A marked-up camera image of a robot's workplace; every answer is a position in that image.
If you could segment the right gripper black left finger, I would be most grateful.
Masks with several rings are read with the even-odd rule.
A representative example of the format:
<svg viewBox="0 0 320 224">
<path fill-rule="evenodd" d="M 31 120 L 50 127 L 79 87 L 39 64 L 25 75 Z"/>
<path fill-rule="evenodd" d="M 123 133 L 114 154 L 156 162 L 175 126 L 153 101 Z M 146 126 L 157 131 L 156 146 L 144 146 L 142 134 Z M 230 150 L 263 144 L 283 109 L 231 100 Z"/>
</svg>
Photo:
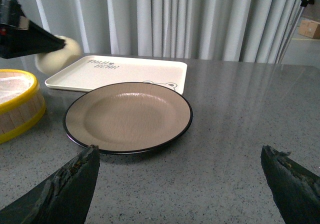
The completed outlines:
<svg viewBox="0 0 320 224">
<path fill-rule="evenodd" d="M 0 211 L 2 224 L 83 224 L 100 168 L 89 146 L 25 195 Z"/>
</svg>

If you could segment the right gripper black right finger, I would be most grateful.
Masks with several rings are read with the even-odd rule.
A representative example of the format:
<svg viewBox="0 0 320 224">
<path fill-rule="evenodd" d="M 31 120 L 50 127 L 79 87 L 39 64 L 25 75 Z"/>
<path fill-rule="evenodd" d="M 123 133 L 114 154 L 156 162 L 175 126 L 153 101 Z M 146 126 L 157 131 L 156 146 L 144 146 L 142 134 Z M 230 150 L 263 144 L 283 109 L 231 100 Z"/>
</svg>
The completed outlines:
<svg viewBox="0 0 320 224">
<path fill-rule="evenodd" d="M 269 145 L 261 150 L 261 166 L 273 200 L 286 224 L 320 222 L 320 177 Z"/>
</svg>

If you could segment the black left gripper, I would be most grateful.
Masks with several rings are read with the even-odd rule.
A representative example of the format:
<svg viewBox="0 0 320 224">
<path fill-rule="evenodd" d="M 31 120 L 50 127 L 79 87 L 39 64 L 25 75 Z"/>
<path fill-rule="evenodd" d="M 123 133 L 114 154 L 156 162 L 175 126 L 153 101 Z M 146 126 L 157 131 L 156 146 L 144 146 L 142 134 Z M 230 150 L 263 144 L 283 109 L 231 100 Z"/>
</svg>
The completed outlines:
<svg viewBox="0 0 320 224">
<path fill-rule="evenodd" d="M 50 53 L 65 47 L 58 38 L 30 21 L 17 0 L 0 0 L 0 57 Z"/>
</svg>

